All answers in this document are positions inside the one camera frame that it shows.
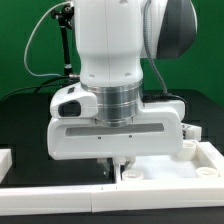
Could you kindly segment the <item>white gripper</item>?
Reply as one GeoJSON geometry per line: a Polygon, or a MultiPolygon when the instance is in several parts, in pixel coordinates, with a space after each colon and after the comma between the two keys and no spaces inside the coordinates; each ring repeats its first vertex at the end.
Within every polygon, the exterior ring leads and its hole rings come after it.
{"type": "Polygon", "coordinates": [[[98,158],[109,176],[106,158],[115,158],[120,171],[131,169],[135,156],[175,154],[182,149],[180,100],[143,103],[123,127],[103,127],[93,118],[53,118],[47,132],[49,155],[55,160],[98,158]]]}

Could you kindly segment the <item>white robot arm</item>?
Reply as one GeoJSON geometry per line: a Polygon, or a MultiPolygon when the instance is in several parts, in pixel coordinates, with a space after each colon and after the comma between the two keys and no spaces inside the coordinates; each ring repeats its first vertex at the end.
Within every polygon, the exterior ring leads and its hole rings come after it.
{"type": "Polygon", "coordinates": [[[195,39],[191,0],[73,0],[78,83],[50,104],[49,155],[55,160],[176,154],[185,104],[163,93],[142,99],[143,57],[174,59],[195,39]]]}

